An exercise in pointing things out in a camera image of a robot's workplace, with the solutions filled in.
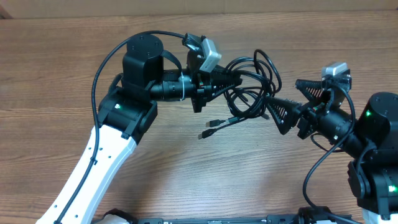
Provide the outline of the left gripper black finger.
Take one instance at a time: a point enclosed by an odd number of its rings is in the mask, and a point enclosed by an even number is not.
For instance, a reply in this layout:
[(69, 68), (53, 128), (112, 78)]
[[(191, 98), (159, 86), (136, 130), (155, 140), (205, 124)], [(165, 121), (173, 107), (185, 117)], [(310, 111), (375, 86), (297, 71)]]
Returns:
[(242, 78), (232, 78), (228, 80), (213, 80), (211, 82), (211, 96), (210, 99), (214, 100), (215, 98), (222, 95), (224, 92), (233, 89), (240, 84), (242, 84)]
[(230, 72), (227, 68), (217, 65), (213, 69), (213, 79), (214, 80), (237, 80), (239, 75)]

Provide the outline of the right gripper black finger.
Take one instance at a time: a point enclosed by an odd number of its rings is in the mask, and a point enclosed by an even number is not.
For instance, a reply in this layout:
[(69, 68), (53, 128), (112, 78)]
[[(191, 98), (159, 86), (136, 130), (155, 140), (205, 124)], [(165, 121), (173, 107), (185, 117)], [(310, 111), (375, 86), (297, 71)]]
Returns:
[(292, 100), (267, 97), (266, 108), (282, 135), (287, 134), (297, 124), (301, 114), (301, 106), (301, 103)]
[(308, 101), (319, 99), (323, 91), (321, 81), (297, 79), (295, 87)]

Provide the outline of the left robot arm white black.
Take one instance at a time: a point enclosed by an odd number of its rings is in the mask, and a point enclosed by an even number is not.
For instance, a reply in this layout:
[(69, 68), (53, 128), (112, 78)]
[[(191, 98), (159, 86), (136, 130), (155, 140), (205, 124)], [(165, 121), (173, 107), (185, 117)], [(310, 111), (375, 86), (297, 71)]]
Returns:
[(219, 66), (221, 54), (206, 37), (184, 34), (187, 65), (164, 48), (162, 31), (138, 33), (122, 42), (123, 70), (99, 103), (94, 127), (63, 189), (40, 223), (90, 223), (110, 183), (157, 116), (159, 101), (191, 99), (195, 112), (241, 84)]

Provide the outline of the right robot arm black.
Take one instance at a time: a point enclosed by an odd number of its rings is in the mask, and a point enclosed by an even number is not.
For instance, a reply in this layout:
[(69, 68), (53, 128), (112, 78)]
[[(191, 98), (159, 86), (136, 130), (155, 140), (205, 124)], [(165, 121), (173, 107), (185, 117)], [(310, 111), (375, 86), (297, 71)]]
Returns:
[(267, 99), (280, 133), (296, 126), (301, 139), (327, 138), (332, 145), (327, 154), (336, 148), (349, 154), (348, 182), (366, 223), (397, 223), (397, 95), (373, 94), (356, 118), (349, 75), (297, 80), (295, 86), (306, 104)]

